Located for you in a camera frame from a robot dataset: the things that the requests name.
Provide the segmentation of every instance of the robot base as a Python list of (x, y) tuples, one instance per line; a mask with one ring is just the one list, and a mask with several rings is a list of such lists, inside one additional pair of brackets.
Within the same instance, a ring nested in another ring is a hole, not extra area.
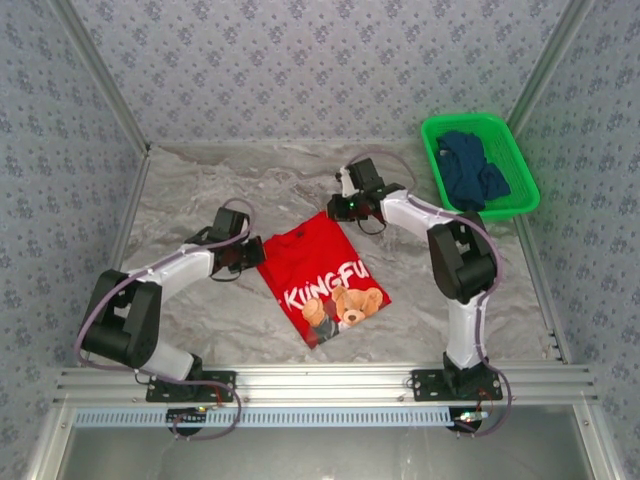
[[(205, 370), (198, 380), (215, 380), (216, 382), (236, 388), (236, 372)], [(176, 385), (175, 383), (151, 380), (147, 387), (149, 403), (231, 403), (233, 396), (223, 388), (214, 389), (206, 385)]]
[(460, 369), (447, 357), (442, 370), (412, 370), (411, 387), (416, 402), (442, 402), (454, 400), (485, 401), (481, 392), (492, 400), (502, 400), (500, 378), (483, 363)]

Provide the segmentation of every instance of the green plastic tray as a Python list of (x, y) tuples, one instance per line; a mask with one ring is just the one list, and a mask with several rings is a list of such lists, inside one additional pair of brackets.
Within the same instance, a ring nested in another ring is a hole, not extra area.
[(479, 212), (483, 220), (509, 220), (538, 207), (540, 192), (504, 120), (490, 113), (465, 113), (431, 117), (422, 124), (422, 139), (446, 209), (459, 211), (449, 202), (435, 153), (438, 151), (437, 139), (452, 130), (478, 136), (484, 146), (487, 161), (496, 164), (511, 188), (510, 195), (487, 202), (486, 208)]

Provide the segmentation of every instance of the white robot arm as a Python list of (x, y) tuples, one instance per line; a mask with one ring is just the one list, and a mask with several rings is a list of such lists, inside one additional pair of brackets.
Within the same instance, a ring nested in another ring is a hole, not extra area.
[[(213, 226), (202, 229), (176, 252), (153, 265), (129, 272), (104, 272), (96, 283), (85, 322), (108, 292), (124, 280), (136, 278), (95, 317), (86, 330), (82, 348), (161, 377), (176, 380), (193, 377), (194, 367), (201, 366), (200, 360), (158, 337), (161, 305), (222, 268), (239, 273), (262, 263), (265, 256), (260, 237), (243, 235), (248, 220), (244, 213), (220, 208)], [(226, 242), (233, 238), (239, 240)], [(228, 244), (216, 247), (221, 243)]]
[(329, 202), (330, 218), (359, 221), (373, 216), (385, 225), (402, 227), (429, 244), (436, 284), (449, 305), (444, 376), (460, 396), (474, 392), (478, 388), (474, 378), (480, 376), (486, 381), (489, 376), (479, 351), (484, 352), (486, 292), (496, 277), (491, 249), (476, 231), (484, 230), (480, 216), (475, 212), (461, 215), (466, 224), (473, 222), (477, 226), (472, 229), (403, 186), (385, 185), (371, 159), (341, 168), (336, 178), (342, 185), (342, 194), (333, 195)]
[[(436, 213), (429, 213), (427, 209), (434, 209)], [(397, 190), (387, 195), (380, 202), (382, 218), (391, 224), (408, 230), (418, 238), (429, 243), (428, 232), (436, 225), (449, 223), (451, 219), (439, 214), (441, 209), (409, 194), (406, 190)], [(449, 360), (460, 369), (471, 368), (482, 360), (478, 357), (475, 342), (476, 310), (480, 294), (462, 303), (457, 299), (447, 298), (449, 304), (449, 343), (446, 354)], [(484, 351), (484, 314), (486, 302), (481, 305), (482, 320), (480, 324), (480, 338)]]

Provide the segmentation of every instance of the blue towel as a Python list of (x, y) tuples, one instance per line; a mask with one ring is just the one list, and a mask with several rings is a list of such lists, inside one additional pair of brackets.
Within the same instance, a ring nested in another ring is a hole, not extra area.
[(484, 210), (486, 200), (509, 195), (502, 172), (487, 163), (482, 142), (473, 134), (449, 132), (438, 138), (436, 160), (451, 205), (458, 210)]

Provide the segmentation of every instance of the folded red t-shirt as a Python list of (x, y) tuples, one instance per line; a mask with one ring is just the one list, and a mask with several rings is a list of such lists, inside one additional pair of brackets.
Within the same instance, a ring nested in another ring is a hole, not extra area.
[(264, 243), (258, 271), (311, 348), (391, 303), (325, 212)]

